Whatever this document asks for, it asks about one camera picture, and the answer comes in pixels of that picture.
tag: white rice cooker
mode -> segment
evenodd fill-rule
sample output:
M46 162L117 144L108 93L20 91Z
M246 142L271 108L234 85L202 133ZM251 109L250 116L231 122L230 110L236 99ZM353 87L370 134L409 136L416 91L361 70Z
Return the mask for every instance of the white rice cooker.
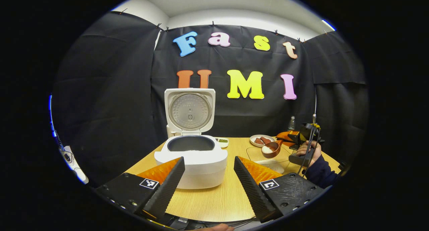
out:
M184 157L185 172L177 186L182 189L211 188L220 185L227 167L227 150L202 132L210 130L215 117L214 89L167 89L164 92L167 123L181 136L167 139L155 152L158 165Z

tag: ceiling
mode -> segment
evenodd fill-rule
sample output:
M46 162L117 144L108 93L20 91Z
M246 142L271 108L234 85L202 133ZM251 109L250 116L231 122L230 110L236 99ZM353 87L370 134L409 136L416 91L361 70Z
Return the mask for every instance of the ceiling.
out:
M210 9L241 9L259 11L282 17L317 33L332 31L322 18L295 0L148 0L169 17Z

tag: hand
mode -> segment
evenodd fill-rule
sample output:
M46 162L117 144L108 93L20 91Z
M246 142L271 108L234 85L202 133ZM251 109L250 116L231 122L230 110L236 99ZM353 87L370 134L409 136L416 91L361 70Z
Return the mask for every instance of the hand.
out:
M311 142L311 146L314 148L314 146L316 145L316 143L317 142L315 140L313 140ZM298 150L296 151L296 155L297 156L303 156L303 155L305 155L305 151L307 150L307 147L308 147L308 140L298 148ZM311 159L310 165L308 167L311 167L311 165L315 161L317 161L317 159L319 159L319 157L321 155L322 155L322 147L320 146L320 144L317 144L317 148L314 151L313 158Z
M229 227L228 225L221 223L219 225L216 225L214 227L210 227L210 228L199 228L199 229L195 229L197 231L233 231L235 228L234 227Z

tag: pink letter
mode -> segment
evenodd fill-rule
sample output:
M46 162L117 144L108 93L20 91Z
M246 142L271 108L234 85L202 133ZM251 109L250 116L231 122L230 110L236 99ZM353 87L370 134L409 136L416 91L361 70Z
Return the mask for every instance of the pink letter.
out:
M231 45L230 36L226 33L212 33L211 36L208 39L208 43L212 45L221 45L223 47Z
M280 77L283 78L285 82L285 94L283 98L285 98L285 100L295 100L296 95L294 93L294 84L292 83L294 77L290 74L282 74Z

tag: inner lid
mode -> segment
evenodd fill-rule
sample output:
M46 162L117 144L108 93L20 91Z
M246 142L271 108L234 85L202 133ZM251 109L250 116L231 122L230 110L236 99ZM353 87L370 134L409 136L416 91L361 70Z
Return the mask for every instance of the inner lid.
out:
M171 121L182 130L201 129L211 118L210 103L197 93L177 95L169 109Z

